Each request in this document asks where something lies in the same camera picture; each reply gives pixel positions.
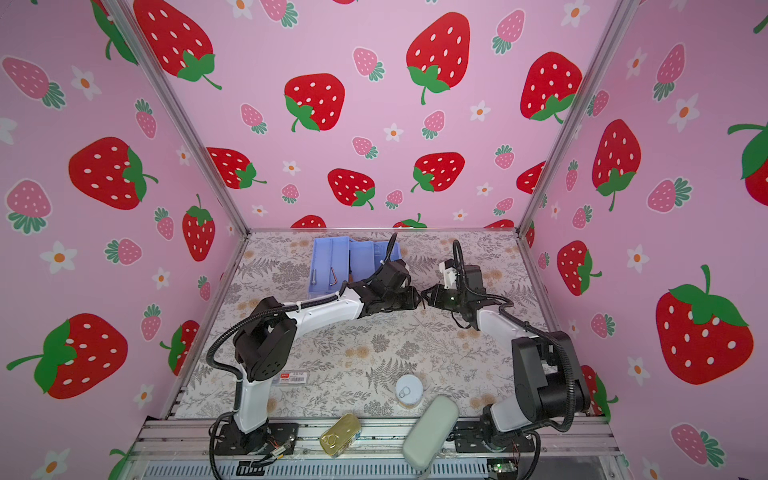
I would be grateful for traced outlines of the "white tool box pink handle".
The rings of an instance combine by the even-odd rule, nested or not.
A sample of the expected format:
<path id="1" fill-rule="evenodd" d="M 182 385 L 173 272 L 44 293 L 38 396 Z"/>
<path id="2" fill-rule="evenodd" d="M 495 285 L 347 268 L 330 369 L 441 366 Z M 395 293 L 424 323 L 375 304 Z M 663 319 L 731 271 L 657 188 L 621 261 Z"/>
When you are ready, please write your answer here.
<path id="1" fill-rule="evenodd" d="M 384 261 L 387 241 L 356 241 L 350 237 L 316 238 L 313 243 L 308 296 L 329 295 L 340 289 L 343 281 L 353 282 L 370 277 Z M 329 269 L 333 267 L 338 278 L 336 285 L 329 285 Z M 311 273 L 317 272 L 316 283 L 311 283 Z"/>

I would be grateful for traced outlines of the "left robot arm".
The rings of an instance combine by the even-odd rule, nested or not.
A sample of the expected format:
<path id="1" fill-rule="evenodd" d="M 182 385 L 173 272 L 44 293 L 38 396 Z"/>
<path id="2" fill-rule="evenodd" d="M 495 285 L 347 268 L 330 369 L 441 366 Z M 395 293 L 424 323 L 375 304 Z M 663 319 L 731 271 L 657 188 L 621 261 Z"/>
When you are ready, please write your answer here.
<path id="1" fill-rule="evenodd" d="M 267 423 L 272 378 L 284 369 L 297 338 L 340 322 L 414 310 L 419 303 L 419 293 L 402 259 L 383 263 L 371 277 L 344 283 L 331 295 L 287 304 L 269 297 L 267 307 L 234 333 L 233 420 L 239 431 L 250 434 Z"/>

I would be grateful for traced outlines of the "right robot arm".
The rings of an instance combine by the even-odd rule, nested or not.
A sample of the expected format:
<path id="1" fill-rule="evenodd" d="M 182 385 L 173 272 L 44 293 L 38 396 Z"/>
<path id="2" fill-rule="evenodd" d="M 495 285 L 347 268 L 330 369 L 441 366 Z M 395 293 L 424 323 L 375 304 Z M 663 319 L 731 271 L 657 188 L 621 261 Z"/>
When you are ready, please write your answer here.
<path id="1" fill-rule="evenodd" d="M 426 304 L 460 315 L 463 327 L 492 337 L 512 356 L 513 395 L 484 408 L 484 443 L 498 449 L 541 428 L 569 431 L 576 415 L 589 409 L 590 398 L 568 334 L 541 330 L 515 316 L 510 299 L 486 291 L 476 265 L 447 260 L 439 270 L 443 281 L 422 292 Z"/>

